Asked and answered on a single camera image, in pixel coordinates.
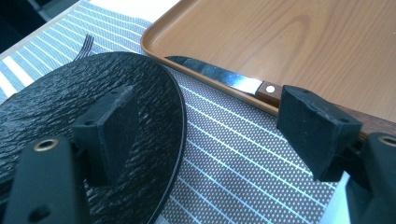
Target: black slate plate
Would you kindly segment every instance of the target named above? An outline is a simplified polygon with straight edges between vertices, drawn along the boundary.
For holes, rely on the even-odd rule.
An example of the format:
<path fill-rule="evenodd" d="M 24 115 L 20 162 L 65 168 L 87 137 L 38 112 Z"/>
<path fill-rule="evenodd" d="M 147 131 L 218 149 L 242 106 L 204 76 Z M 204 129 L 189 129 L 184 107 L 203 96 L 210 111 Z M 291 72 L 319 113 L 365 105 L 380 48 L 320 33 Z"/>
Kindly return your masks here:
<path fill-rule="evenodd" d="M 123 85 L 138 98 L 139 135 L 117 186 L 87 187 L 92 221 L 154 222 L 177 178 L 187 119 L 176 81 L 142 55 L 112 52 L 66 64 L 0 106 L 0 178 L 15 171 L 25 145 L 46 135 L 71 138 L 69 125 Z"/>

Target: wooden knife handle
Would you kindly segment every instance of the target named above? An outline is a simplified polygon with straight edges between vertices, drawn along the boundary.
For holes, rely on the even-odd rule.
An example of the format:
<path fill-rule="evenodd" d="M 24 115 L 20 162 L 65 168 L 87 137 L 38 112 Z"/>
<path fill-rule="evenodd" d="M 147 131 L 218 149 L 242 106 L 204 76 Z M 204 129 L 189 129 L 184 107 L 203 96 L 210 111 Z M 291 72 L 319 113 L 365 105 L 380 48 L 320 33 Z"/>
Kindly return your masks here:
<path fill-rule="evenodd" d="M 256 91 L 257 99 L 267 103 L 268 105 L 273 105 L 276 108 L 279 108 L 281 96 L 282 87 L 267 81 L 264 81 Z M 361 127 L 361 137 L 363 138 L 366 138 L 370 133 L 388 133 L 396 135 L 396 123 L 394 122 L 380 119 L 340 105 L 335 106 L 363 123 Z"/>

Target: fork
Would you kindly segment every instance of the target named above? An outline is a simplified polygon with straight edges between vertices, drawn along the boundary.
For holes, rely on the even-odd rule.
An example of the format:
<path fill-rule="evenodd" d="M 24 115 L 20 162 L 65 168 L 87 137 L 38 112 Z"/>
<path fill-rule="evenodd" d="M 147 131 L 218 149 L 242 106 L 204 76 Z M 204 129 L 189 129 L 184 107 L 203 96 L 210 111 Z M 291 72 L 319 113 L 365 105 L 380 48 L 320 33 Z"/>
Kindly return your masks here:
<path fill-rule="evenodd" d="M 78 55 L 76 56 L 76 58 L 73 61 L 85 58 L 88 55 L 90 55 L 91 48 L 93 45 L 93 40 L 94 40 L 93 36 L 91 36 L 91 35 L 85 36 L 84 44 L 82 45 L 81 50 L 79 51 Z"/>

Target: striped placemat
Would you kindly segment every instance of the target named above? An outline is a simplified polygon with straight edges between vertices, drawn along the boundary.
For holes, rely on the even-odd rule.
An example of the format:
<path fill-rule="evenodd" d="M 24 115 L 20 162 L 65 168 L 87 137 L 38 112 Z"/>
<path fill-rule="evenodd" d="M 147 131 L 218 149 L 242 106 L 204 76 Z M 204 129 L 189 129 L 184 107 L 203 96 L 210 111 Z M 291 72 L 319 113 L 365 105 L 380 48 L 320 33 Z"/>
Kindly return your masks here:
<path fill-rule="evenodd" d="M 0 103 L 70 63 L 86 34 L 95 38 L 92 54 L 143 53 L 140 38 L 149 26 L 148 21 L 82 1 L 64 19 L 0 62 Z M 319 222 L 335 185 L 312 180 L 311 172 L 276 129 L 276 118 L 170 71 L 188 108 L 187 148 L 157 222 Z"/>

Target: knife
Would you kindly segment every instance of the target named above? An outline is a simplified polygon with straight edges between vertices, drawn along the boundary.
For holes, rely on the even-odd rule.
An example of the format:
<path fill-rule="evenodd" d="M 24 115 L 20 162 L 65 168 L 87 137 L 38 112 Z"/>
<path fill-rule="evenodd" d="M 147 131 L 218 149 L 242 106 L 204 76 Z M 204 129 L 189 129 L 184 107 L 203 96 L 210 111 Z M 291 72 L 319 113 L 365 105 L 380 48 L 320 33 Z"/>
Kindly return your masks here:
<path fill-rule="evenodd" d="M 221 84 L 232 87 L 236 90 L 252 95 L 268 105 L 279 108 L 282 95 L 282 87 L 268 81 L 259 81 L 258 79 L 245 77 L 235 72 L 206 63 L 198 59 L 187 56 L 167 56 L 167 60 L 180 64 L 190 70 L 209 77 Z M 361 137 L 366 137 L 369 133 L 389 133 L 396 135 L 396 123 L 380 119 L 359 111 L 336 105 L 348 114 L 363 123 L 361 128 Z"/>
<path fill-rule="evenodd" d="M 168 56 L 165 58 L 174 63 L 183 65 L 194 72 L 210 77 L 226 86 L 253 95 L 255 98 L 268 105 L 279 107 L 282 87 L 274 83 L 259 81 L 256 78 L 244 77 L 235 72 L 217 67 L 214 64 L 202 62 L 186 56 Z"/>

